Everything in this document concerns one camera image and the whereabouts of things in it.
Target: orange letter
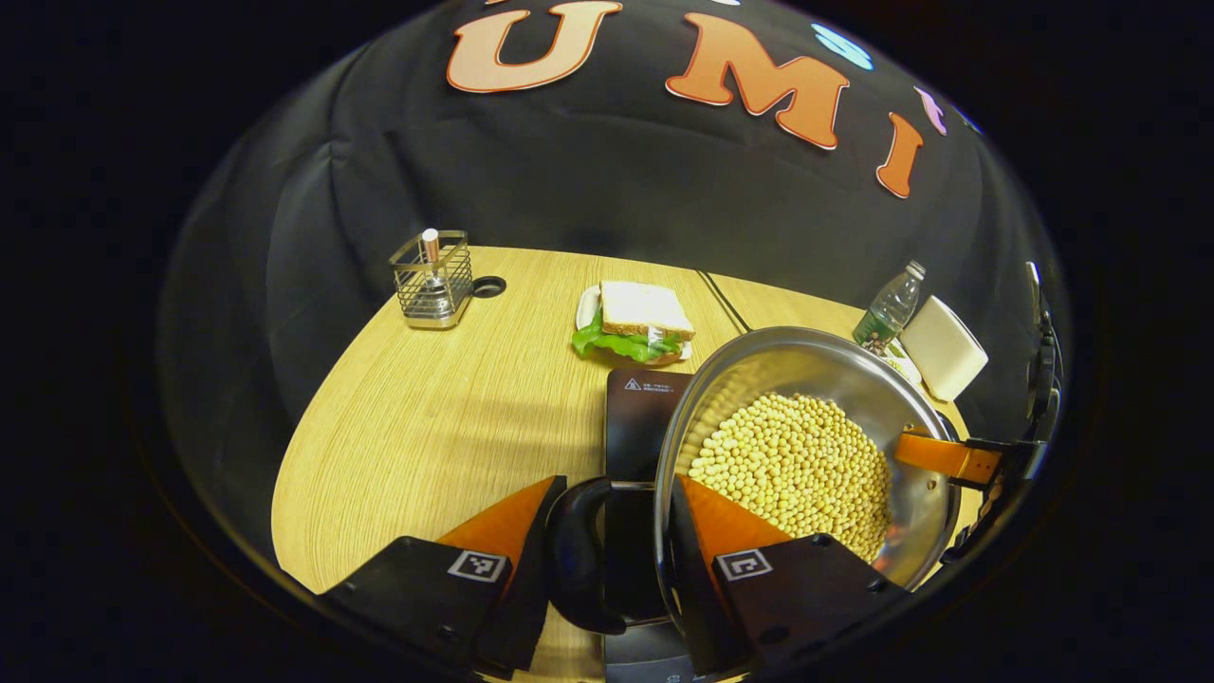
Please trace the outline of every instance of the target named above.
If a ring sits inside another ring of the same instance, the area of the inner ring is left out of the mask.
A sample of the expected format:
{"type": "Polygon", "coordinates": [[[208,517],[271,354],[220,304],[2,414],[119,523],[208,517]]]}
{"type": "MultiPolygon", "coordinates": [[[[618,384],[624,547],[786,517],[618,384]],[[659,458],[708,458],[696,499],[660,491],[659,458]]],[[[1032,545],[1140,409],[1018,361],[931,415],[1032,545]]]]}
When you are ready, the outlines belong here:
{"type": "Polygon", "coordinates": [[[469,92],[526,90],[560,80],[578,70],[590,56],[605,15],[620,11],[619,2],[566,2],[550,13],[561,17],[548,55],[527,64],[503,64],[498,59],[506,32],[531,15],[527,10],[503,12],[461,25],[459,42],[447,63],[447,82],[469,92]]]}
{"type": "Polygon", "coordinates": [[[708,15],[686,18],[699,27],[699,39],[687,73],[666,79],[666,90],[697,102],[728,104],[733,93],[725,87],[725,72],[730,69],[748,112],[759,115],[792,92],[793,101],[776,114],[779,127],[823,149],[839,146],[834,116],[839,93],[849,85],[841,73],[810,57],[777,67],[748,29],[708,15]]]}
{"type": "Polygon", "coordinates": [[[894,121],[894,143],[890,155],[877,169],[877,181],[901,199],[910,195],[910,166],[914,165],[915,152],[923,147],[923,136],[904,118],[890,112],[894,121]]]}

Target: wire basket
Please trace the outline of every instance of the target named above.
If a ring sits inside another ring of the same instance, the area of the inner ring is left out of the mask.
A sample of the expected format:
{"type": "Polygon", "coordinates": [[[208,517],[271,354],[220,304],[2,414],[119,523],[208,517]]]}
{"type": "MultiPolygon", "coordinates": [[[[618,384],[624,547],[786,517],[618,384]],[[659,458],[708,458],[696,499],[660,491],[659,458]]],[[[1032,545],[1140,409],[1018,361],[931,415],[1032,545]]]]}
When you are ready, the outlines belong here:
{"type": "Polygon", "coordinates": [[[419,233],[388,260],[396,296],[409,326],[447,329],[459,324],[472,297],[472,258],[467,232],[438,230],[438,258],[426,260],[419,233]]]}

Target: black fabric backdrop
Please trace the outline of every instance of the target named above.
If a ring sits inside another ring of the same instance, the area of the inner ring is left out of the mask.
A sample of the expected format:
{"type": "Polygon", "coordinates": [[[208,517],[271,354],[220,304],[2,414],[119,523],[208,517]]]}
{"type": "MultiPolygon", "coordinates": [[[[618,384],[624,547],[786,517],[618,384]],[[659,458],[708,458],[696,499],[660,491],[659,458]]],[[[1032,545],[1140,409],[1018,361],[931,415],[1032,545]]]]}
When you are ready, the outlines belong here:
{"type": "Polygon", "coordinates": [[[447,82],[458,27],[529,10],[501,51],[524,63],[552,41],[549,6],[444,2],[380,35],[276,106],[195,201],[161,308],[165,402],[200,488],[262,553],[272,557],[270,501],[290,432],[391,296],[387,256],[424,227],[704,268],[857,307],[915,258],[927,271],[921,300],[944,300],[991,357],[958,402],[970,432],[1022,434],[1036,351],[1023,263],[1044,268],[1068,351],[1061,273],[1032,199],[947,93],[857,36],[875,66],[858,68],[793,8],[703,0],[626,4],[603,18],[583,67],[545,86],[469,93],[447,82]],[[789,135],[773,110],[668,92],[696,46],[692,11],[749,28],[776,64],[805,55],[844,73],[838,148],[789,135]],[[934,92],[947,136],[913,86],[934,92]],[[907,199],[874,172],[889,112],[925,140],[907,199]]]}

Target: stainless steel pot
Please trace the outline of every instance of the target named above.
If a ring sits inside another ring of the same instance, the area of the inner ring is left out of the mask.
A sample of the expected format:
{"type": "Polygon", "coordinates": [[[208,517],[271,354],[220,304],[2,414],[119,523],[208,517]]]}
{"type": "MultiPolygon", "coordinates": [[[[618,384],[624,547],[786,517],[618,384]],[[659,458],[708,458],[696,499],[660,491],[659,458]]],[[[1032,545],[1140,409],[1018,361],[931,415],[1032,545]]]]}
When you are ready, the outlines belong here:
{"type": "MultiPolygon", "coordinates": [[[[948,546],[960,494],[940,474],[892,459],[898,437],[914,426],[949,439],[930,404],[894,369],[851,340],[800,326],[749,331],[725,345],[692,377],[675,409],[658,461],[654,488],[653,552],[658,584],[671,619],[682,628],[674,596],[679,577],[671,562],[670,506],[676,474],[686,474],[704,438],[760,395],[801,393],[833,400],[886,455],[894,476],[891,528],[873,562],[890,581],[913,591],[948,546]]],[[[620,633],[628,626],[602,604],[601,546],[594,516],[611,490],[649,483],[592,479],[569,489],[549,517],[552,604],[566,619],[591,631],[620,633]]]]}

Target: water bottle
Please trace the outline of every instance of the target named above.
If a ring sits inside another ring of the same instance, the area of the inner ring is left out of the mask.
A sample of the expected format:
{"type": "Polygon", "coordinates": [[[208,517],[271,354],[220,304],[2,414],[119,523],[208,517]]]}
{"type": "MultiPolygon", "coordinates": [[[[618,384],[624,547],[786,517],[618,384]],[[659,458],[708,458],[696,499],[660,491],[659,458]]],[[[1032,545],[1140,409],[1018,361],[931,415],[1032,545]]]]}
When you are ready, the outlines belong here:
{"type": "Polygon", "coordinates": [[[860,320],[851,336],[856,343],[881,355],[890,341],[910,321],[919,303],[919,285],[923,283],[923,266],[910,261],[906,272],[895,277],[881,289],[868,312],[860,320]]]}

